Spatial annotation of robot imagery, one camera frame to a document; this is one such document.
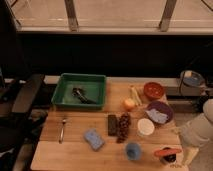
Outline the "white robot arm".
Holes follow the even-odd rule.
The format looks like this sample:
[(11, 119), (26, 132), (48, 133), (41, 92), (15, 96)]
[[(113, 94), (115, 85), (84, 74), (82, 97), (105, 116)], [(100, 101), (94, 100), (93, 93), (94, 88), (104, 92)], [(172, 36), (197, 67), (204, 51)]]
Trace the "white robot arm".
[(203, 112), (178, 128), (179, 135), (186, 143), (183, 151), (183, 165), (189, 165), (199, 149), (213, 140), (213, 99), (203, 105)]

